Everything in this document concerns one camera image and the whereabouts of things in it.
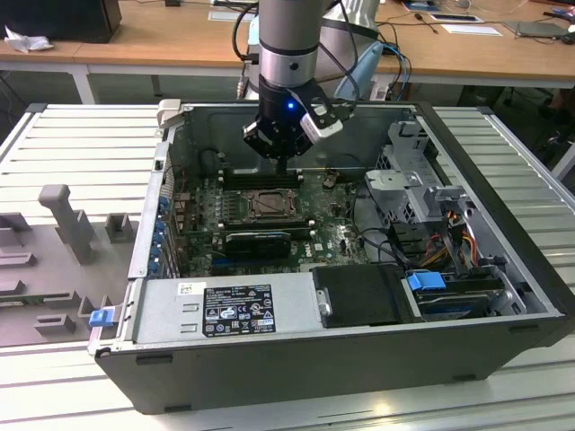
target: black plastic cover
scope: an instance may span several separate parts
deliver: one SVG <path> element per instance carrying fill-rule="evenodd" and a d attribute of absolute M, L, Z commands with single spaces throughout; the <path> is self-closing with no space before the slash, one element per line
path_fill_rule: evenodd
<path fill-rule="evenodd" d="M 395 325 L 414 322 L 400 268 L 390 265 L 346 265 L 312 269 L 316 290 L 327 292 L 332 315 L 325 328 Z"/>

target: robotic arm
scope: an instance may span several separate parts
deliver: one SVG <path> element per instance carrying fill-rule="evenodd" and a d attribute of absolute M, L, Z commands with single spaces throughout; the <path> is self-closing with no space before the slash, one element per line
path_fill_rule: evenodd
<path fill-rule="evenodd" d="M 335 108 L 314 80 L 322 18 L 331 0 L 260 0 L 260 107 L 243 128 L 243 139 L 259 155 L 288 159 L 342 130 L 350 115 Z"/>

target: blue drive latch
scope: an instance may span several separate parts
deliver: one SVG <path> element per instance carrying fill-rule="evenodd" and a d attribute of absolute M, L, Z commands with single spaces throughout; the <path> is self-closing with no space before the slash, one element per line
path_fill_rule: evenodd
<path fill-rule="evenodd" d="M 438 272 L 414 272 L 407 277 L 412 291 L 416 290 L 444 290 L 446 282 Z"/>

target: power supply label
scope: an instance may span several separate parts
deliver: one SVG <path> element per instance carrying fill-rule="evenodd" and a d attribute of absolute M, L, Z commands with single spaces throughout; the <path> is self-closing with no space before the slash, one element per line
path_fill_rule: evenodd
<path fill-rule="evenodd" d="M 271 285 L 206 288 L 202 331 L 206 337 L 275 332 Z"/>

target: blue cable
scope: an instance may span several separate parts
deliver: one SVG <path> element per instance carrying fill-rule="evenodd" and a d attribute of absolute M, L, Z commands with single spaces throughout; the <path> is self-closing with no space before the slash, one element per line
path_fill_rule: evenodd
<path fill-rule="evenodd" d="M 405 90 L 405 87 L 407 86 L 407 80 L 408 80 L 408 67 L 407 67 L 407 62 L 405 61 L 405 57 L 403 56 L 403 54 L 401 52 L 399 52 L 397 49 L 395 49 L 394 47 L 392 47 L 391 45 L 387 45 L 384 43 L 384 46 L 389 49 L 390 51 L 392 51 L 397 58 L 400 59 L 400 61 L 402 62 L 402 69 L 403 69 L 403 83 L 402 83 L 402 89 L 399 91 L 399 94 L 397 96 L 397 101 L 400 101 L 402 96 L 403 96 L 403 91 Z"/>

